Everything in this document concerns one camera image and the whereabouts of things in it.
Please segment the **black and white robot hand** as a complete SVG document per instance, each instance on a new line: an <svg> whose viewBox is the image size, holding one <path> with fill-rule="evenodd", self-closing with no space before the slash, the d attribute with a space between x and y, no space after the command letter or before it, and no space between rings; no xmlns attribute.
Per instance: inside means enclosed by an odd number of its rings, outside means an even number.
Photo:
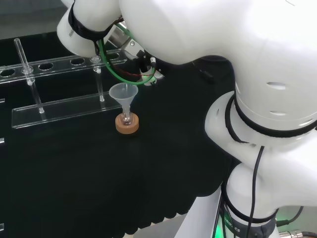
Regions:
<svg viewBox="0 0 317 238"><path fill-rule="evenodd" d="M150 55L133 37L123 22L114 24L110 41L121 49L127 57L128 66L114 65L108 59L110 68L114 71L120 81L129 84L152 86L164 75L157 69L157 60Z"/></svg>

